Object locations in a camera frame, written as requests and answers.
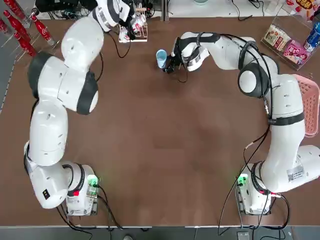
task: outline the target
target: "paper cup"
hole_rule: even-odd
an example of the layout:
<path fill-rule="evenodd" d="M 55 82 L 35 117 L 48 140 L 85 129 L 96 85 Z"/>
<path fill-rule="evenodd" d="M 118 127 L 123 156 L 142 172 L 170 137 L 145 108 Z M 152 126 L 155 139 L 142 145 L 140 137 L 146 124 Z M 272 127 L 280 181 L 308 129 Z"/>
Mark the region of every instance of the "paper cup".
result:
<path fill-rule="evenodd" d="M 163 49 L 160 49 L 155 54 L 156 62 L 158 63 L 158 67 L 160 69 L 163 69 L 166 66 L 166 60 L 167 60 L 167 52 Z"/>

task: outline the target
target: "snack package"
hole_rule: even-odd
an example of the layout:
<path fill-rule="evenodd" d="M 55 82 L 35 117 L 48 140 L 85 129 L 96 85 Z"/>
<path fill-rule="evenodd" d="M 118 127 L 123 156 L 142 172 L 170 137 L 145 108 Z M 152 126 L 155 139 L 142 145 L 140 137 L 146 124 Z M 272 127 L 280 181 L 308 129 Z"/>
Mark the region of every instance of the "snack package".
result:
<path fill-rule="evenodd" d="M 286 0 L 285 4 L 309 21 L 310 17 L 317 11 L 320 0 Z"/>
<path fill-rule="evenodd" d="M 306 49 L 297 41 L 291 40 L 283 53 L 287 59 L 290 59 L 293 63 L 297 65 L 304 64 L 310 57 L 311 53 L 307 52 Z"/>
<path fill-rule="evenodd" d="M 272 24 L 266 32 L 264 40 L 276 50 L 282 52 L 291 38 L 286 34 L 286 32 Z"/>

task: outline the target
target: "table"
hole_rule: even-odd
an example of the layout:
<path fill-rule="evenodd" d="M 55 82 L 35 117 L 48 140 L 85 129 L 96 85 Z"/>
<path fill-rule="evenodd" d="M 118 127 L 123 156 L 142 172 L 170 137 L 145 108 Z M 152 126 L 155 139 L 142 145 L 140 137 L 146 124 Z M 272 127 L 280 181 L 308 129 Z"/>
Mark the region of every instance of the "table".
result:
<path fill-rule="evenodd" d="M 132 43 L 127 57 L 118 58 L 105 36 L 104 71 L 96 109 L 87 116 L 68 110 L 69 132 L 65 160 L 89 164 L 101 177 L 109 204 L 123 226 L 216 226 L 235 176 L 244 165 L 244 147 L 260 136 L 267 123 L 261 100 L 240 93 L 239 71 L 223 71 L 211 58 L 200 70 L 167 75 L 156 65 L 155 53 L 170 52 L 174 39 L 187 31 L 214 31 L 250 36 L 259 41 L 272 18 L 175 18 L 149 21 L 147 43 Z M 61 39 L 72 21 L 44 21 Z M 118 44 L 120 54 L 128 45 Z M 320 84 L 316 54 L 300 71 Z M 25 57 L 14 67 L 0 116 L 0 226 L 61 226 L 55 209 L 42 209 L 23 167 L 23 146 L 29 138 L 34 99 L 28 85 Z M 281 73 L 293 73 L 280 63 Z M 99 75 L 100 58 L 91 66 Z M 270 139 L 254 161 L 263 160 Z M 320 135 L 302 144 L 320 146 Z M 320 225 L 319 181 L 285 193 L 291 206 L 290 225 Z M 286 207 L 279 200 L 261 224 L 282 225 Z M 257 224 L 257 217 L 243 219 Z M 100 204 L 98 216 L 74 219 L 76 224 L 107 225 Z M 238 226 L 234 194 L 226 205 L 222 225 Z"/>

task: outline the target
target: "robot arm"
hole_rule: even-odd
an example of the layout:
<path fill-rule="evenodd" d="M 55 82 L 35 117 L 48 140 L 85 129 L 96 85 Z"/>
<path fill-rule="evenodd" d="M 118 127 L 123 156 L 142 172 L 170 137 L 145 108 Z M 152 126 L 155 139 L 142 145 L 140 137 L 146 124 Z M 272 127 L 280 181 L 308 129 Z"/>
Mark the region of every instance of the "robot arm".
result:
<path fill-rule="evenodd" d="M 25 169 L 43 208 L 55 208 L 66 199 L 68 212 L 78 216 L 91 212 L 93 199 L 88 195 L 88 182 L 95 176 L 88 165 L 60 162 L 68 135 L 66 109 L 87 115 L 97 105 L 98 85 L 90 65 L 104 44 L 104 32 L 119 21 L 125 22 L 130 12 L 122 0 L 97 3 L 88 17 L 77 20 L 64 35 L 64 60 L 40 52 L 28 69 L 37 104 L 24 147 Z"/>
<path fill-rule="evenodd" d="M 217 33 L 186 32 L 175 40 L 164 71 L 171 73 L 180 65 L 194 71 L 211 55 L 219 68 L 240 70 L 237 84 L 243 94 L 254 98 L 265 95 L 265 109 L 271 124 L 269 152 L 265 161 L 249 164 L 252 173 L 247 168 L 243 170 L 247 181 L 246 186 L 240 188 L 242 195 L 250 193 L 250 197 L 242 198 L 245 211 L 260 215 L 264 206 L 268 210 L 271 193 L 289 191 L 320 176 L 320 149 L 300 146 L 305 136 L 305 119 L 296 78 L 279 74 L 275 61 L 259 53 L 253 38 L 242 39 Z"/>

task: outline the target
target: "label sticker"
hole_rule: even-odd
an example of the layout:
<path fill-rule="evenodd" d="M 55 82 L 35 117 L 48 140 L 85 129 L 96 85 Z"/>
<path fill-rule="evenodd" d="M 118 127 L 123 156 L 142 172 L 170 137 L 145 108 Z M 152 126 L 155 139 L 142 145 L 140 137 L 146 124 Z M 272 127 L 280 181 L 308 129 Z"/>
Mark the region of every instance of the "label sticker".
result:
<path fill-rule="evenodd" d="M 302 165 L 296 166 L 286 171 L 289 182 L 302 178 L 305 175 L 304 167 Z"/>

